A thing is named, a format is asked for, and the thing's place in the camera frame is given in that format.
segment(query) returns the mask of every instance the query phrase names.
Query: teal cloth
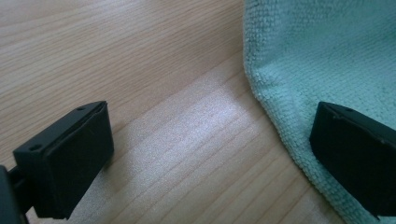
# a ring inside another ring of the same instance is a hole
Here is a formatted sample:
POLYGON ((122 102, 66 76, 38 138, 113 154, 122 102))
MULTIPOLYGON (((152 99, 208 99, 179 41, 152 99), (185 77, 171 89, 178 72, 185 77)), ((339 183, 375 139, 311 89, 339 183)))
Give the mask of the teal cloth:
POLYGON ((296 164, 347 223, 371 216, 327 172, 308 137, 319 101, 396 129, 396 1, 246 0, 245 70, 296 164))

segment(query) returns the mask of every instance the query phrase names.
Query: fabric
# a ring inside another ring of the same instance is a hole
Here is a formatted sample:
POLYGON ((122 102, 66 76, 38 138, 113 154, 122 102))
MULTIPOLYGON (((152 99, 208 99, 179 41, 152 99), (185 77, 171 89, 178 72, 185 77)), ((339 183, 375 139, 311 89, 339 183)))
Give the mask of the fabric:
POLYGON ((396 129, 396 1, 246 0, 251 88, 291 157, 347 223, 370 215, 317 161, 309 135, 319 101, 396 129))

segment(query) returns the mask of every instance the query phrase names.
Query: green towel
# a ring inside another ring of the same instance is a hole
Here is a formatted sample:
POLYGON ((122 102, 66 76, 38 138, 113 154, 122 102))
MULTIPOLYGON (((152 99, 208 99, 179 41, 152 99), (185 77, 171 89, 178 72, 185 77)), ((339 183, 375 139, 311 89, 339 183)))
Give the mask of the green towel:
POLYGON ((246 73, 291 157, 348 223, 368 213, 317 161, 308 141, 319 101, 396 129, 396 1, 246 0, 246 73))

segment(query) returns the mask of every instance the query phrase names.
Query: folded cloth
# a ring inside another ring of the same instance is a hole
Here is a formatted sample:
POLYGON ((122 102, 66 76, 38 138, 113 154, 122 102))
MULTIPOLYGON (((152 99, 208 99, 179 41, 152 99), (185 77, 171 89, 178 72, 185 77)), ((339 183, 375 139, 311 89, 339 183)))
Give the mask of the folded cloth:
POLYGON ((291 157, 347 223, 367 212, 318 162, 309 135, 319 101, 396 129, 396 1, 246 0, 245 70, 291 157))

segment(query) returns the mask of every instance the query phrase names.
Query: wood grain surface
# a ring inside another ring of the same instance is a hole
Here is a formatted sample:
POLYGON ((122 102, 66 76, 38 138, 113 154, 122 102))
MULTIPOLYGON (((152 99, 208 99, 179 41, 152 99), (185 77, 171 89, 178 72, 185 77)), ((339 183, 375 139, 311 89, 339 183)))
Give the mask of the wood grain surface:
POLYGON ((69 220, 343 223, 290 159, 245 77, 242 0, 0 3, 0 163, 107 100, 115 155, 69 220))

